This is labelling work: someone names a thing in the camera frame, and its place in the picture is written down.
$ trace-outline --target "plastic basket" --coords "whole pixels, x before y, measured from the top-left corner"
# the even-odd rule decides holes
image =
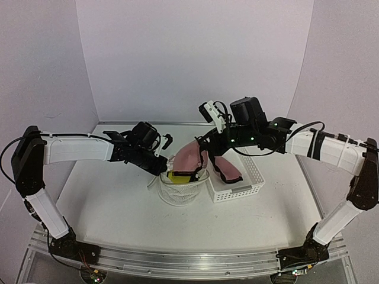
[[[245,148],[239,148],[242,153],[248,154]],[[210,171],[210,180],[208,183],[208,191],[213,202],[223,202],[236,198],[246,197],[257,194],[265,184],[265,180],[253,161],[253,158],[238,155],[229,150],[223,155],[231,162],[242,174],[243,181],[228,185],[223,183],[221,179]]]
[[[209,172],[203,170],[198,181],[178,184],[172,183],[163,173],[159,176],[158,194],[170,205],[185,206],[193,202],[201,190],[207,187],[205,182],[208,179]]]

